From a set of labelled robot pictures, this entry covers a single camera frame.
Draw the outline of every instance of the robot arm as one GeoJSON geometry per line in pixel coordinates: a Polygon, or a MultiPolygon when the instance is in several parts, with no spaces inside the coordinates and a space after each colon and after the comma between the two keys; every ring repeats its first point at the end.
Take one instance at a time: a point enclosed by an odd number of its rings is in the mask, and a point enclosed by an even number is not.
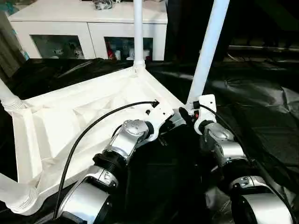
{"type": "MultiPolygon", "coordinates": [[[[216,112],[213,95],[199,97],[194,103],[216,112]]],[[[195,131],[202,135],[201,148],[213,154],[224,177],[224,188],[231,197],[236,224],[293,224],[286,204],[248,162],[234,135],[219,123],[215,115],[198,107],[195,131]]]]}
{"type": "Polygon", "coordinates": [[[127,165],[137,147],[158,137],[159,128],[174,112],[166,104],[157,105],[143,120],[126,120],[94,165],[72,187],[62,201],[58,220],[76,224],[111,223],[113,196],[125,183],[127,165]]]}

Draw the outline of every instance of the white tube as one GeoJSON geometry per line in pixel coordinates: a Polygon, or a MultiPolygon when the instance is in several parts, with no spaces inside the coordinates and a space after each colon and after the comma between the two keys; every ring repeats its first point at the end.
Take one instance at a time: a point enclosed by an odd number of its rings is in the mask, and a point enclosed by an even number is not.
{"type": "Polygon", "coordinates": [[[143,58],[142,0],[134,0],[134,67],[145,67],[143,58]]]}
{"type": "Polygon", "coordinates": [[[186,104],[187,108],[190,108],[190,103],[202,95],[205,88],[206,78],[214,58],[225,15],[228,10],[228,4],[229,0],[214,0],[209,23],[206,28],[205,39],[201,47],[199,60],[189,92],[186,104]]]}
{"type": "Polygon", "coordinates": [[[0,174],[0,201],[15,213],[28,209],[36,200],[36,189],[0,174]]]}
{"type": "Polygon", "coordinates": [[[0,79],[0,101],[6,111],[12,111],[22,107],[22,101],[14,95],[5,83],[0,79]]]}

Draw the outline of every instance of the black tablecloth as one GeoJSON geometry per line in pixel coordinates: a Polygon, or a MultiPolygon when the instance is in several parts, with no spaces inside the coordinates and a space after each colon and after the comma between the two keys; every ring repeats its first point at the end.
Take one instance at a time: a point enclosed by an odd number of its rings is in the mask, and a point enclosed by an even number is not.
{"type": "MultiPolygon", "coordinates": [[[[132,62],[29,60],[8,83],[21,99],[130,67],[132,62]]],[[[195,64],[147,63],[147,70],[185,103],[195,64]]],[[[219,63],[211,68],[205,94],[216,97],[217,112],[242,137],[249,155],[274,180],[298,193],[299,87],[296,64],[219,63]],[[269,153],[278,158],[274,160],[269,153]]],[[[0,172],[16,180],[14,136],[10,116],[0,108],[0,172]]],[[[187,126],[137,150],[130,164],[125,218],[137,223],[209,223],[201,175],[207,161],[199,155],[198,136],[187,126]]],[[[34,223],[53,209],[49,198],[41,211],[23,217],[5,210],[1,223],[34,223]]]]}

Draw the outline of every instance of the white panel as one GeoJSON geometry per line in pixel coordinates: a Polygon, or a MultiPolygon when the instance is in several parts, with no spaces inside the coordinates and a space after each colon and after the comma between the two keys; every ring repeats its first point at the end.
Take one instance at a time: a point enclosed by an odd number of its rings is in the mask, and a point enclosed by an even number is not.
{"type": "Polygon", "coordinates": [[[30,58],[41,58],[41,55],[30,35],[76,35],[85,59],[95,58],[93,43],[86,22],[11,22],[23,49],[30,58]]]}
{"type": "MultiPolygon", "coordinates": [[[[96,57],[108,59],[104,37],[134,37],[134,24],[88,23],[96,57]]],[[[163,61],[166,24],[143,24],[143,37],[153,38],[153,60],[163,61]]]]}

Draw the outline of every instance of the black cable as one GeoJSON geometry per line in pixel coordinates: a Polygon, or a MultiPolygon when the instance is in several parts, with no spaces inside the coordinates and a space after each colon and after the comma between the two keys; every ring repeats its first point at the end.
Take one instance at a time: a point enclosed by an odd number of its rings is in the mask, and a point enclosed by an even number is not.
{"type": "Polygon", "coordinates": [[[81,139],[84,137],[84,135],[92,128],[94,127],[97,123],[99,123],[101,120],[103,120],[104,118],[108,117],[109,115],[115,113],[115,112],[118,112],[120,110],[123,110],[123,109],[126,109],[128,107],[131,107],[131,106],[135,106],[135,105],[140,105],[140,104],[152,104],[153,107],[155,107],[158,102],[157,101],[142,101],[142,102],[137,102],[137,103],[132,103],[132,104],[128,104],[128,105],[125,105],[125,106],[122,106],[122,107],[119,107],[115,110],[112,110],[110,111],[109,113],[106,113],[105,115],[103,115],[102,117],[98,118],[97,120],[95,120],[90,126],[88,126],[81,134],[80,136],[77,138],[77,140],[75,141],[73,147],[71,148],[70,150],[70,153],[67,157],[67,160],[66,160],[66,163],[65,163],[65,167],[64,167],[64,170],[63,170],[63,173],[62,173],[62,176],[61,176],[61,180],[60,180],[60,184],[59,184],[59,188],[58,188],[58,193],[57,193],[57,200],[56,200],[56,207],[55,207],[55,210],[54,210],[54,214],[53,214],[53,220],[57,218],[57,215],[58,215],[58,210],[59,210],[59,204],[60,204],[60,197],[61,197],[61,192],[62,192],[62,189],[63,189],[63,186],[64,186],[64,181],[65,181],[65,176],[66,176],[66,173],[67,173],[67,169],[69,168],[69,164],[71,162],[71,157],[73,156],[74,154],[74,151],[78,145],[78,143],[81,141],[81,139]]]}
{"type": "Polygon", "coordinates": [[[116,130],[113,132],[113,134],[112,134],[112,137],[113,136],[115,136],[115,134],[117,133],[117,131],[120,129],[120,127],[121,127],[122,125],[119,125],[117,128],[116,128],[116,130]]]}
{"type": "MultiPolygon", "coordinates": [[[[205,108],[206,110],[208,110],[209,112],[211,112],[212,114],[214,114],[230,131],[231,133],[235,136],[236,140],[239,142],[241,148],[243,149],[246,157],[248,158],[248,160],[250,161],[250,157],[248,156],[248,153],[246,152],[245,150],[245,147],[244,147],[244,144],[243,142],[241,141],[241,138],[238,137],[238,135],[236,135],[236,133],[233,131],[233,129],[231,128],[231,126],[225,121],[225,119],[217,114],[215,111],[213,111],[211,108],[205,106],[205,105],[201,105],[201,104],[197,104],[198,107],[202,107],[202,108],[205,108]]],[[[262,152],[268,154],[269,156],[271,156],[273,159],[275,159],[281,167],[283,167],[286,171],[289,171],[289,169],[283,164],[283,162],[281,162],[278,158],[276,158],[275,156],[273,156],[271,153],[269,153],[268,151],[266,150],[262,150],[262,152]]],[[[263,164],[261,164],[260,162],[258,162],[257,160],[255,160],[255,163],[260,166],[260,168],[263,168],[264,171],[266,171],[267,169],[265,168],[265,166],[263,164]]],[[[292,220],[293,220],[293,223],[296,224],[296,218],[295,218],[295,215],[292,211],[292,208],[289,204],[289,202],[287,200],[285,200],[278,192],[275,188],[273,188],[270,184],[269,184],[269,187],[276,193],[276,195],[280,198],[280,200],[286,205],[286,207],[288,208],[290,214],[291,214],[291,217],[292,217],[292,220]]]]}

